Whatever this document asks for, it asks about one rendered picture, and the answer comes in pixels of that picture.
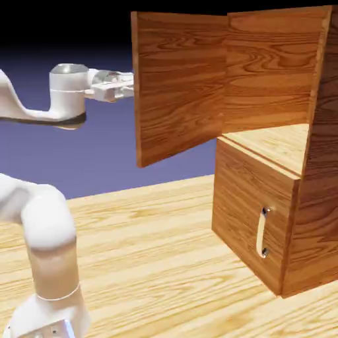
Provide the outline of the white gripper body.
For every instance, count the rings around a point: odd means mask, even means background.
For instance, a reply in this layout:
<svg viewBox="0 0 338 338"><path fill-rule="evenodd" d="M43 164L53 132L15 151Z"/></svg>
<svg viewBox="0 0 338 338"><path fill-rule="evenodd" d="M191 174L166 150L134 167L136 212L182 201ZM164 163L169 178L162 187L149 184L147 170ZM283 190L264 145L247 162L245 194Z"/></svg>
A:
<svg viewBox="0 0 338 338"><path fill-rule="evenodd" d="M134 73L116 71L113 76L115 83L114 99L134 97Z"/></svg>

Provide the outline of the small wooden cabinet door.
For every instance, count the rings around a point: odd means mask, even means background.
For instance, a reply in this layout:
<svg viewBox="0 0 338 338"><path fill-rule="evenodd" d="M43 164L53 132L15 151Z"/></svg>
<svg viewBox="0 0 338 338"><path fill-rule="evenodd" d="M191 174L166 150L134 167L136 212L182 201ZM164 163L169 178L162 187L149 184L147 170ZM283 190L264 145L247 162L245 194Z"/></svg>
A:
<svg viewBox="0 0 338 338"><path fill-rule="evenodd" d="M217 139L212 229L276 295L282 293L300 178L220 137ZM265 259L256 252L259 214L270 208Z"/></svg>

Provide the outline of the large wooden cabinet door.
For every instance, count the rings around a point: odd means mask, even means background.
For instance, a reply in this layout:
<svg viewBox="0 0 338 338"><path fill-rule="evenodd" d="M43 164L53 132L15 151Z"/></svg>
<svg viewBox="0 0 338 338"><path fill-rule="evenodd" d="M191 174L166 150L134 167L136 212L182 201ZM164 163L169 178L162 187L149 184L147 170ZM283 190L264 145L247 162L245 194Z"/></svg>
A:
<svg viewBox="0 0 338 338"><path fill-rule="evenodd" d="M139 167L220 134L227 26L226 16L131 13Z"/></svg>

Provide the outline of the wooden cabinet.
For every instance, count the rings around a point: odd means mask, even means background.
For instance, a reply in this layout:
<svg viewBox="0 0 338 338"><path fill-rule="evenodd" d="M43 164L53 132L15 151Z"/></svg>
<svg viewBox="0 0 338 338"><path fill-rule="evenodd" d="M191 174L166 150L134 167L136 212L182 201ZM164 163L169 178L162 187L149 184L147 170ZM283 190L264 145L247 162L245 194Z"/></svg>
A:
<svg viewBox="0 0 338 338"><path fill-rule="evenodd" d="M300 178L282 293L338 279L338 5L324 16L309 121L224 137Z"/></svg>

